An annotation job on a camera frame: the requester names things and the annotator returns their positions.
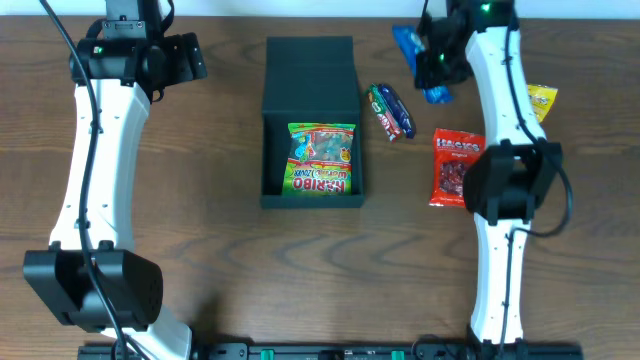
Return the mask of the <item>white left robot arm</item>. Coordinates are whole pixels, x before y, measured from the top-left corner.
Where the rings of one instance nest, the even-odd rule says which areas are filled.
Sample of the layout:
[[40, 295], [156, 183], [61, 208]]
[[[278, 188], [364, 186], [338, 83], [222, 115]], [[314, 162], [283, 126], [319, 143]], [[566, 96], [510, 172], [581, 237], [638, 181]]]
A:
[[192, 331], [163, 304], [160, 267], [135, 252], [132, 195], [153, 94], [206, 77], [194, 33], [85, 38], [70, 59], [77, 126], [67, 190], [45, 250], [23, 274], [63, 325], [112, 337], [151, 359], [187, 359]]

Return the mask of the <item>yellow Hacks candy bag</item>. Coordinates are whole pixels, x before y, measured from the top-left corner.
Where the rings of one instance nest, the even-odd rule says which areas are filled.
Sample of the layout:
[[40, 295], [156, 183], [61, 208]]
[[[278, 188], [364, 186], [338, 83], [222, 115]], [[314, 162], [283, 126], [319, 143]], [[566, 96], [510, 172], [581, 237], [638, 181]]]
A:
[[558, 94], [558, 89], [546, 85], [528, 84], [528, 94], [539, 123], [549, 114]]

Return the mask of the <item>blue Oreo pack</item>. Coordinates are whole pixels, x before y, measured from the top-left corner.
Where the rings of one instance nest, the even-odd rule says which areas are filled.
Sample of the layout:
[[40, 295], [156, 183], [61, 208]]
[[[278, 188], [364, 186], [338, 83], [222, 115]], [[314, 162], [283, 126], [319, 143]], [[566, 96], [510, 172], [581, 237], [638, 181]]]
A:
[[[413, 77], [417, 75], [417, 55], [426, 50], [422, 40], [411, 25], [393, 25], [392, 35], [401, 50]], [[421, 92], [429, 104], [447, 104], [453, 96], [446, 86], [430, 89], [421, 88]]]

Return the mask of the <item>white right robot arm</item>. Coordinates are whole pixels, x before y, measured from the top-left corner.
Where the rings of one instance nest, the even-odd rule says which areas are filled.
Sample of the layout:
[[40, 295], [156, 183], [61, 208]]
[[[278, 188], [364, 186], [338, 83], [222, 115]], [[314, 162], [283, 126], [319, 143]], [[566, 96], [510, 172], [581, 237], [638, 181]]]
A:
[[475, 79], [485, 148], [463, 177], [478, 236], [478, 277], [469, 335], [481, 358], [523, 357], [520, 293], [531, 222], [555, 178], [562, 148], [550, 142], [528, 94], [520, 24], [512, 1], [449, 1], [447, 14], [422, 13], [428, 47], [417, 56], [416, 87]]

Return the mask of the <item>black box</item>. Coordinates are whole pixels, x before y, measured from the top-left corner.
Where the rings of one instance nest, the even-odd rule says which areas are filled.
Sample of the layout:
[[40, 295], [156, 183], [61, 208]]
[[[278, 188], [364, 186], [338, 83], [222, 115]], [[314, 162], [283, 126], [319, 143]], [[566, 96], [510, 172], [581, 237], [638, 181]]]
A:
[[[360, 89], [350, 36], [269, 37], [262, 103], [261, 206], [359, 208], [364, 194]], [[291, 123], [354, 124], [351, 192], [288, 195], [283, 190]]]

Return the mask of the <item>Haribo gummy bag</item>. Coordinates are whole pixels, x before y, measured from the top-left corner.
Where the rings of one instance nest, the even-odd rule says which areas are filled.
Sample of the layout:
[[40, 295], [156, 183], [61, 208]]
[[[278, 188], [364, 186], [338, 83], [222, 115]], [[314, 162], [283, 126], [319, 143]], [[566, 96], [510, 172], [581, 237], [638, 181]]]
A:
[[343, 196], [352, 193], [355, 124], [290, 123], [290, 151], [282, 193]]

